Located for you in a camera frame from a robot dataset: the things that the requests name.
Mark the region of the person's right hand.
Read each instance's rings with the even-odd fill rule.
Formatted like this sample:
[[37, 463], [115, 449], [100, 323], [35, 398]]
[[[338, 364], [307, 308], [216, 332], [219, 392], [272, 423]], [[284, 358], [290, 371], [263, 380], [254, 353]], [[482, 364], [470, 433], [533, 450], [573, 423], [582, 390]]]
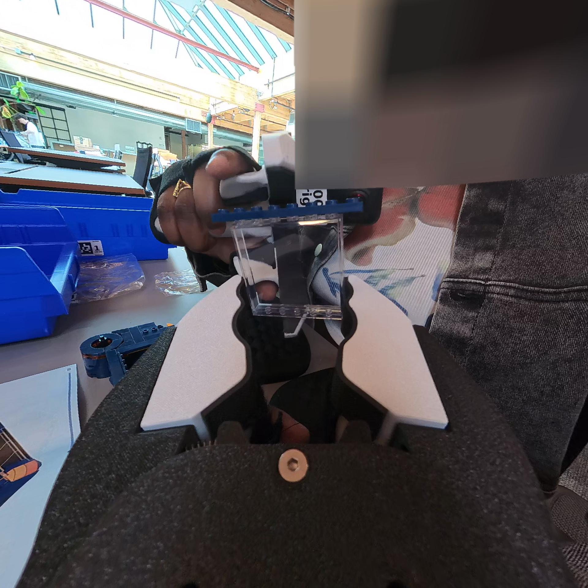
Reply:
[[260, 168], [242, 149], [217, 148], [172, 164], [152, 182], [152, 233], [164, 244], [184, 248], [202, 291], [237, 274], [233, 238], [224, 236], [225, 224], [211, 220], [219, 209], [229, 208], [222, 202], [220, 182]]

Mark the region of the instruction booklet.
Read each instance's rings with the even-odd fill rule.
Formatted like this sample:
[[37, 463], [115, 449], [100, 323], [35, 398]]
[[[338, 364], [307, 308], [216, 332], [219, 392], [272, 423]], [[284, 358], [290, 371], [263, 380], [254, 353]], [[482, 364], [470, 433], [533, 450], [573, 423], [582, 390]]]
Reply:
[[1, 384], [1, 587], [15, 587], [80, 433], [75, 364]]

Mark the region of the large blue plastic bin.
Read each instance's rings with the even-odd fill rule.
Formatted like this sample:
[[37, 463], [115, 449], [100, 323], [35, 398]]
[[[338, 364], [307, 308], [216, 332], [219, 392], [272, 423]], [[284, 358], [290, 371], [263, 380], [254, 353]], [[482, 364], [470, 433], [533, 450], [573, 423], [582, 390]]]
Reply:
[[57, 208], [77, 239], [81, 259], [132, 254], [138, 261], [166, 260], [174, 247], [151, 231], [151, 198], [19, 189], [2, 191], [1, 203]]

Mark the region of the green potted plant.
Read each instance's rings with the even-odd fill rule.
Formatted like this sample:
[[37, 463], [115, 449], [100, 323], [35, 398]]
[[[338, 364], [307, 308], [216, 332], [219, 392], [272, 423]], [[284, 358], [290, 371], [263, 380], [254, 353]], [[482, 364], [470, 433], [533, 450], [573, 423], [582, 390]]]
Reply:
[[1, 118], [16, 119], [19, 116], [45, 116], [46, 112], [37, 106], [21, 81], [16, 81], [8, 89], [9, 96], [1, 95]]

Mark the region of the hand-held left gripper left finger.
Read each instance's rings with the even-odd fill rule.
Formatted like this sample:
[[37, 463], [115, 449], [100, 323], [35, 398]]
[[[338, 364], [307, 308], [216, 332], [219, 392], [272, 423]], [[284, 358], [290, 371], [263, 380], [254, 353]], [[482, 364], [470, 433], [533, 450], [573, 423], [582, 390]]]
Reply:
[[212, 409], [247, 373], [245, 343], [233, 320], [242, 299], [234, 276], [198, 302], [177, 324], [143, 414], [144, 431], [193, 425], [213, 432]]

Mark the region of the wooden office table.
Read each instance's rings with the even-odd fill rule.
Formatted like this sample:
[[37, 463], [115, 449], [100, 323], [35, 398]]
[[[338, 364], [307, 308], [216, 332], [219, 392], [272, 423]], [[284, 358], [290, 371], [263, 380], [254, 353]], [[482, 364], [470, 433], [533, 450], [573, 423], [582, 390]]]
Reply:
[[1, 149], [18, 156], [24, 156], [22, 162], [44, 162], [57, 167], [83, 171], [126, 173], [125, 163], [120, 159], [84, 155], [77, 152], [23, 148], [10, 145], [2, 145]]
[[50, 190], [85, 190], [114, 195], [145, 195], [144, 188], [125, 174], [18, 162], [1, 163], [1, 185]]

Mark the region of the dark blue brick console model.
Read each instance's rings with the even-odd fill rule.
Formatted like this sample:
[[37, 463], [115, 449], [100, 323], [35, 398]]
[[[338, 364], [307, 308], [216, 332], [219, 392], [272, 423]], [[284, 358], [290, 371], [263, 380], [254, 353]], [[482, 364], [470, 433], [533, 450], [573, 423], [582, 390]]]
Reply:
[[86, 374], [90, 378], [108, 378], [116, 386], [138, 359], [173, 324], [144, 323], [92, 336], [80, 345]]

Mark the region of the black office chair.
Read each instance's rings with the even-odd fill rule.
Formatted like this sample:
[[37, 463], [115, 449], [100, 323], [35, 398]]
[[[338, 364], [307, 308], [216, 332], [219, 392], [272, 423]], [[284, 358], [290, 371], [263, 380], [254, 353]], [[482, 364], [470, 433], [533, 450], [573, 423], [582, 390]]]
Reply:
[[146, 189], [153, 162], [153, 146], [147, 142], [136, 142], [136, 161], [133, 180]]

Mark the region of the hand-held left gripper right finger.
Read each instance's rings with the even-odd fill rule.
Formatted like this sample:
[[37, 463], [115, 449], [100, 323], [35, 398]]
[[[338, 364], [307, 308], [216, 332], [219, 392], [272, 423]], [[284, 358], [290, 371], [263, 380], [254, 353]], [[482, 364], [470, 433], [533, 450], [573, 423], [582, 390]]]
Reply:
[[340, 414], [371, 431], [399, 423], [445, 429], [445, 408], [410, 319], [356, 276], [344, 279], [341, 298]]

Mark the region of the transparent brick window panel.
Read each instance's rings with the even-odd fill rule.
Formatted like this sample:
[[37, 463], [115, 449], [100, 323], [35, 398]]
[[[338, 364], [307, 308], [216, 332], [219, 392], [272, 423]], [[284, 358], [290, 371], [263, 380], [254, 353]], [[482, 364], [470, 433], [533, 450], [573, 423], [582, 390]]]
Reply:
[[285, 337], [307, 319], [342, 319], [343, 215], [231, 222], [252, 312], [284, 320]]

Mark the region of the dark blue brick plate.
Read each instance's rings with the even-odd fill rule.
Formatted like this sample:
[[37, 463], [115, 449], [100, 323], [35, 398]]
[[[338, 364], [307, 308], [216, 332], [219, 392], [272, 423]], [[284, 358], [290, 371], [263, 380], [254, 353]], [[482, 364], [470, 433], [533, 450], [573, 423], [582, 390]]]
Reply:
[[314, 201], [304, 206], [289, 203], [285, 207], [269, 205], [267, 209], [260, 206], [250, 209], [235, 208], [232, 212], [227, 209], [219, 209], [217, 213], [211, 215], [211, 220], [214, 223], [228, 223], [273, 218], [328, 217], [329, 215], [362, 213], [363, 210], [363, 200], [355, 197], [348, 198], [345, 202], [338, 200]]

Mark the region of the person's left hand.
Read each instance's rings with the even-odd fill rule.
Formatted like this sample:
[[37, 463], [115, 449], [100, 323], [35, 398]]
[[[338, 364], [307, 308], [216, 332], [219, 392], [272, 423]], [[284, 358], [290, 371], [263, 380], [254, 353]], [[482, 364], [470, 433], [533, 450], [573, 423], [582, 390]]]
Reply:
[[308, 444], [311, 434], [307, 427], [274, 406], [269, 407], [272, 441], [286, 445]]

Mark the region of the clear plastic bag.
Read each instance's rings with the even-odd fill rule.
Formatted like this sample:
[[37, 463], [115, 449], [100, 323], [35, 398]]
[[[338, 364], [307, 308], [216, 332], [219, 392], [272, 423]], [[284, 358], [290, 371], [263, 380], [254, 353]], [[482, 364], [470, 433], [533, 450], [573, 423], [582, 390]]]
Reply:
[[192, 269], [166, 271], [154, 276], [155, 286], [166, 296], [203, 293], [205, 290]]
[[125, 295], [143, 288], [145, 276], [133, 254], [101, 256], [79, 264], [71, 303], [88, 303]]

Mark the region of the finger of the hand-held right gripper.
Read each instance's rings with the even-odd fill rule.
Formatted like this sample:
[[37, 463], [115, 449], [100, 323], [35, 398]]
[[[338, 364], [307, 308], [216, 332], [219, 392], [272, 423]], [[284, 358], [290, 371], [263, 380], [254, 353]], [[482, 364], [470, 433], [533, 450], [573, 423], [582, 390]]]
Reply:
[[261, 136], [264, 167], [295, 171], [295, 139], [288, 131]]

